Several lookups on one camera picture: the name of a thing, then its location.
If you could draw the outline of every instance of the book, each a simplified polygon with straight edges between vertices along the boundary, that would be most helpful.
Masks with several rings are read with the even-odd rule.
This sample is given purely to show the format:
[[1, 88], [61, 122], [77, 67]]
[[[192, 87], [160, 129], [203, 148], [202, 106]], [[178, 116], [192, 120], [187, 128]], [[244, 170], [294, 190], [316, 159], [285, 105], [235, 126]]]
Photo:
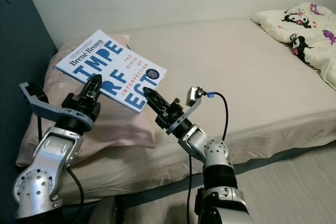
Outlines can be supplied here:
[[59, 61], [56, 68], [82, 83], [101, 74], [101, 93], [138, 113], [147, 104], [142, 89], [155, 89], [166, 73], [166, 69], [122, 46], [101, 30]]

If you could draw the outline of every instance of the pillow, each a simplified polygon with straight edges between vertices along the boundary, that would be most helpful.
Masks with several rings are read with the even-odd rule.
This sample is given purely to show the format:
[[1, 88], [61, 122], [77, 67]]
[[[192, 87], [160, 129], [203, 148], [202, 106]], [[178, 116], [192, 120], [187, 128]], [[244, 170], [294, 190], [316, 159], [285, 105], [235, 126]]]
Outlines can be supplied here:
[[[128, 46], [127, 36], [110, 34], [111, 38], [124, 46]], [[79, 81], [55, 69], [55, 65], [78, 47], [85, 38], [65, 43], [54, 55], [49, 63], [46, 75], [44, 92], [49, 103], [61, 106], [68, 93], [78, 94], [83, 87]], [[154, 128], [149, 123], [144, 111], [140, 114], [123, 105], [101, 95], [100, 114], [90, 132], [83, 135], [84, 141], [76, 157], [76, 162], [82, 161], [94, 153], [112, 146], [139, 146], [154, 148]], [[42, 132], [55, 125], [55, 122], [42, 119]], [[30, 124], [22, 140], [16, 165], [26, 166], [32, 162], [33, 152], [38, 144], [38, 130], [36, 115], [30, 118]]]

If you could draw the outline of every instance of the cable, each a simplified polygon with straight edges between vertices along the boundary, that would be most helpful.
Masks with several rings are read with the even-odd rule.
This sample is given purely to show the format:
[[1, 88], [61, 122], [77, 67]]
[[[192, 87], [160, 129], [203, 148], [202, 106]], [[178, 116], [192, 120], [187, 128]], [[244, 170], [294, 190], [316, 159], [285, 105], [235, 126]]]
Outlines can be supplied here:
[[192, 178], [193, 178], [193, 172], [192, 172], [192, 166], [191, 166], [191, 156], [189, 155], [189, 190], [188, 190], [188, 197], [187, 197], [187, 224], [190, 224], [189, 203], [190, 203]]
[[38, 131], [38, 142], [41, 142], [42, 139], [42, 122], [41, 117], [37, 117], [37, 131]]
[[229, 121], [229, 111], [228, 111], [228, 108], [227, 108], [226, 99], [225, 99], [225, 97], [221, 93], [218, 93], [218, 92], [207, 92], [206, 93], [206, 95], [208, 97], [210, 97], [210, 98], [214, 97], [213, 96], [214, 94], [220, 96], [223, 99], [223, 102], [224, 102], [224, 107], [225, 107], [225, 127], [224, 127], [224, 133], [223, 133], [223, 137], [222, 137], [222, 140], [224, 141], [225, 136], [226, 136], [226, 131], [227, 131], [227, 124], [228, 124], [228, 121]]
[[74, 181], [76, 182], [78, 189], [79, 189], [79, 193], [80, 193], [80, 205], [79, 208], [77, 210], [77, 213], [75, 214], [75, 216], [73, 216], [73, 218], [69, 221], [69, 224], [73, 223], [77, 217], [79, 216], [80, 212], [82, 211], [83, 205], [84, 205], [84, 191], [82, 188], [82, 185], [80, 184], [78, 178], [75, 176], [75, 174], [72, 172], [72, 170], [69, 168], [67, 168], [68, 173], [70, 174], [70, 176], [74, 179]]

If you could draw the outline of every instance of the circular sticker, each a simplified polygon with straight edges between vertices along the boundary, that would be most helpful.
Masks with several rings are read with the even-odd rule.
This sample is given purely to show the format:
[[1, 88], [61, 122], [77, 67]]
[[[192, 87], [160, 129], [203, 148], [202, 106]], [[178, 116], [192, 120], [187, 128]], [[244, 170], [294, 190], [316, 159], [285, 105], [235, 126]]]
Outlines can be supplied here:
[[159, 72], [158, 71], [156, 71], [155, 69], [148, 69], [147, 71], [146, 71], [146, 74], [147, 74], [147, 76], [149, 77], [149, 78], [151, 78], [151, 79], [153, 79], [153, 80], [156, 80], [159, 76], [160, 76], [160, 74], [159, 74]]

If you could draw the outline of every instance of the pink pillowcase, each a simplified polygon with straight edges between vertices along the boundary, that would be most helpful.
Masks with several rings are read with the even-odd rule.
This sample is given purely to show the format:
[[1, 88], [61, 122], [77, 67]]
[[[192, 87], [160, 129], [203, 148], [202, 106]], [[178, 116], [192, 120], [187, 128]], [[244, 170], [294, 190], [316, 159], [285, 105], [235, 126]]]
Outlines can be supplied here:
[[[124, 46], [129, 43], [125, 36], [118, 34], [110, 34], [109, 36]], [[55, 65], [84, 40], [83, 38], [64, 44], [59, 52], [52, 57], [43, 88], [50, 104], [61, 106], [68, 93], [78, 94], [82, 89], [82, 83], [55, 69]], [[76, 157], [76, 163], [107, 147], [154, 148], [154, 125], [147, 120], [144, 111], [137, 114], [104, 95], [101, 95], [98, 101], [101, 103], [100, 114], [92, 131], [83, 135], [84, 141]], [[42, 133], [54, 125], [55, 122], [42, 119]], [[38, 144], [37, 132], [37, 118], [33, 114], [21, 142], [16, 160], [18, 166], [26, 166], [32, 162], [32, 155]]]

